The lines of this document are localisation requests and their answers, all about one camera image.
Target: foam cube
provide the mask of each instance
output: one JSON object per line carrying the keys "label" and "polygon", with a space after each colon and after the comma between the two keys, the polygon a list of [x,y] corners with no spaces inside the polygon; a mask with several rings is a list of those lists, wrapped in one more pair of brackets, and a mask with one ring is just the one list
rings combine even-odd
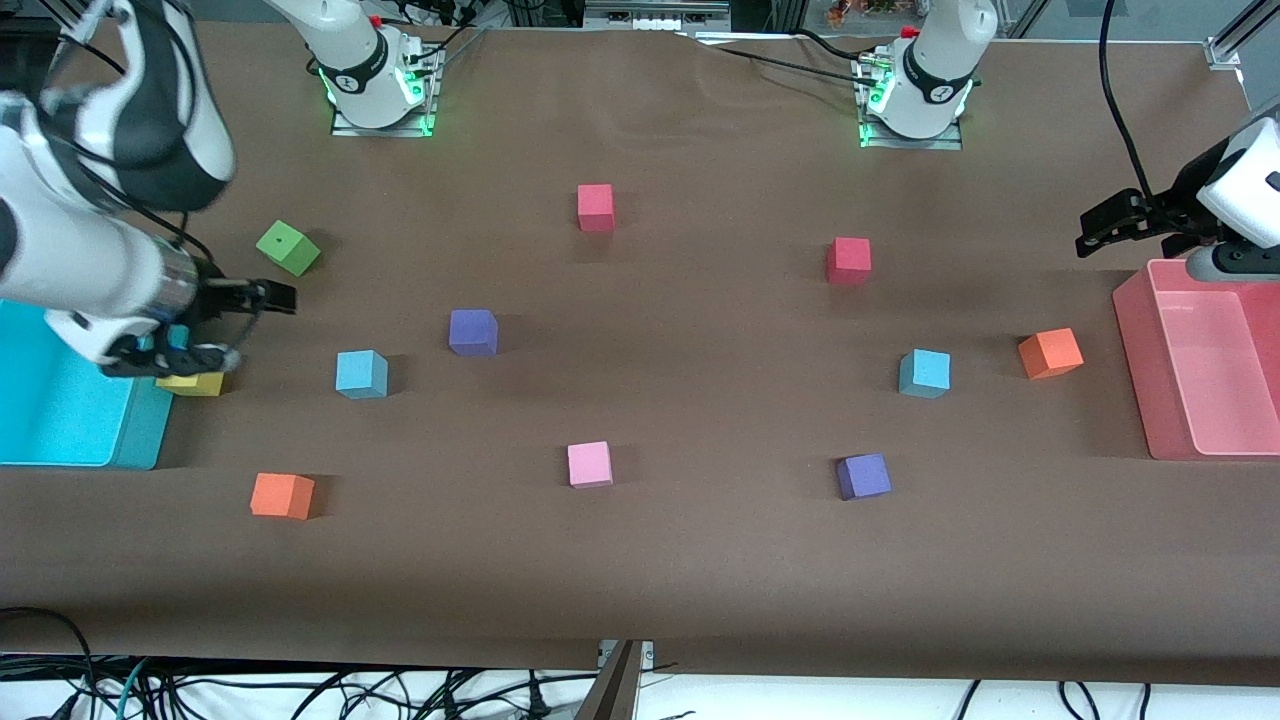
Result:
{"label": "foam cube", "polygon": [[613,186],[577,186],[577,227],[582,228],[582,232],[612,232],[616,224]]}
{"label": "foam cube", "polygon": [[320,249],[307,236],[276,220],[257,241],[257,249],[273,263],[301,277],[320,256]]}
{"label": "foam cube", "polygon": [[836,466],[836,477],[840,480],[840,497],[844,500],[876,497],[893,489],[888,482],[888,466],[881,454],[841,460]]}
{"label": "foam cube", "polygon": [[612,486],[613,465],[609,462],[609,443],[588,442],[568,446],[568,484],[576,488]]}
{"label": "foam cube", "polygon": [[352,400],[387,397],[387,359],[372,350],[339,352],[334,388]]}
{"label": "foam cube", "polygon": [[498,354],[498,318],[489,310],[454,310],[449,314],[449,347],[463,357]]}
{"label": "foam cube", "polygon": [[306,520],[311,516],[311,496],[316,483],[302,475],[259,473],[253,497],[248,502],[253,515]]}
{"label": "foam cube", "polygon": [[951,356],[932,350],[913,350],[897,372],[897,391],[915,397],[942,397],[951,389]]}
{"label": "foam cube", "polygon": [[1036,333],[1018,346],[1018,354],[1033,380],[1061,375],[1084,364],[1071,328]]}
{"label": "foam cube", "polygon": [[872,274],[872,241],[863,237],[837,237],[827,250],[827,282],[863,284]]}
{"label": "foam cube", "polygon": [[224,373],[201,373],[188,378],[170,375],[156,380],[156,387],[183,397],[218,397],[223,393]]}

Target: blue cube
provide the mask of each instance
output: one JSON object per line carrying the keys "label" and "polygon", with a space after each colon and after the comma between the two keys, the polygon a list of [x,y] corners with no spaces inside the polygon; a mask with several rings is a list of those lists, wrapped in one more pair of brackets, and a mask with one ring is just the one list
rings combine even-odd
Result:
{"label": "blue cube", "polygon": [[449,315],[449,347],[463,357],[498,354],[498,318],[489,310],[454,310]]}
{"label": "blue cube", "polygon": [[893,489],[888,482],[884,456],[878,452],[841,460],[836,475],[840,478],[840,497],[844,500],[876,497]]}
{"label": "blue cube", "polygon": [[372,350],[339,352],[335,387],[352,400],[387,397],[387,359]]}
{"label": "blue cube", "polygon": [[897,391],[915,397],[942,397],[951,389],[951,356],[932,350],[913,350],[902,357],[897,372]]}

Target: plastic tray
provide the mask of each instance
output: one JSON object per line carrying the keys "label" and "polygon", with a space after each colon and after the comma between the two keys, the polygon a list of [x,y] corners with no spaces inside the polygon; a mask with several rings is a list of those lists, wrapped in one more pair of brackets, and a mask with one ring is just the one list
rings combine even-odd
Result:
{"label": "plastic tray", "polygon": [[1152,260],[1112,300],[1152,457],[1280,459],[1280,283]]}
{"label": "plastic tray", "polygon": [[173,395],[106,378],[45,324],[0,301],[0,465],[155,468]]}

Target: yellow cube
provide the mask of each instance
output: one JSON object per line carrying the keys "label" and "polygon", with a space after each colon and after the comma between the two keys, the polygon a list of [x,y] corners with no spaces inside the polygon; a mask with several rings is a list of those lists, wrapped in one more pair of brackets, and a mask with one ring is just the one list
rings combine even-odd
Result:
{"label": "yellow cube", "polygon": [[156,387],[186,397],[218,397],[223,393],[223,373],[201,373],[189,378],[160,378]]}

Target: light blue cube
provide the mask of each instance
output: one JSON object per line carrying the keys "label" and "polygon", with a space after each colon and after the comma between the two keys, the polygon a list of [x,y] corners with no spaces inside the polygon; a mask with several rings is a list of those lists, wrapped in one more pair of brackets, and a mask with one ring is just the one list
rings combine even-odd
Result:
{"label": "light blue cube", "polygon": [[932,350],[913,350],[902,357],[897,391],[915,397],[942,397],[951,389],[951,356]]}
{"label": "light blue cube", "polygon": [[352,400],[387,397],[387,359],[372,350],[339,352],[335,387]]}

